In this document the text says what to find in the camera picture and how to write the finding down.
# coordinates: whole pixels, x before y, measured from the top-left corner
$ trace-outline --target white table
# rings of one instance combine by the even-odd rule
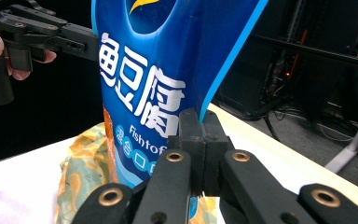
[[[321,183],[358,204],[358,187],[308,160],[220,108],[210,105],[238,149],[254,153],[281,184],[294,193],[303,185]],[[0,223],[52,223],[60,163],[70,138],[0,161]]]

